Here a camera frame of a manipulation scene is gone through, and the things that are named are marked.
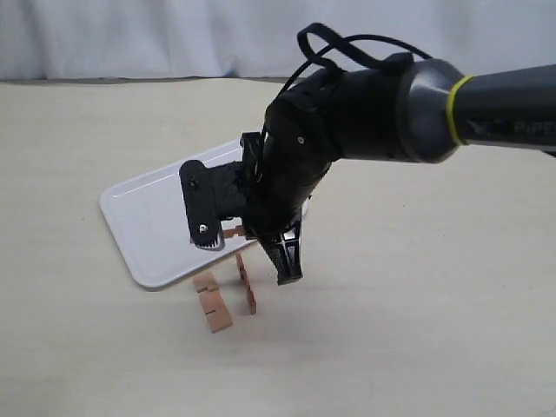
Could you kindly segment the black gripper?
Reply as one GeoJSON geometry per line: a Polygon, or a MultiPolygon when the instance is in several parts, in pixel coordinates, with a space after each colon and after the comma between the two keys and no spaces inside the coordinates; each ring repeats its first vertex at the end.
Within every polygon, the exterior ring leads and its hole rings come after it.
{"type": "Polygon", "coordinates": [[[245,162],[212,168],[199,160],[183,163],[183,202],[190,239],[198,248],[219,248],[222,222],[242,217],[245,234],[257,237],[275,266],[278,286],[303,277],[301,206],[342,156],[332,104],[346,74],[320,69],[271,101],[264,113],[267,136],[250,193],[245,162]]]}

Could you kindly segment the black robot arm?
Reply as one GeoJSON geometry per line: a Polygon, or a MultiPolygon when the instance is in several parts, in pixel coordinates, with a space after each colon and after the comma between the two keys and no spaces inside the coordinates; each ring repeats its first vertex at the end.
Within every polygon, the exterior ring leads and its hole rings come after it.
{"type": "Polygon", "coordinates": [[[329,66],[280,93],[240,144],[238,162],[181,166],[190,239],[213,249],[222,223],[240,219],[284,285],[302,276],[302,205],[340,159],[438,163],[466,145],[553,154],[555,68],[466,76],[408,54],[381,69],[329,66]]]}

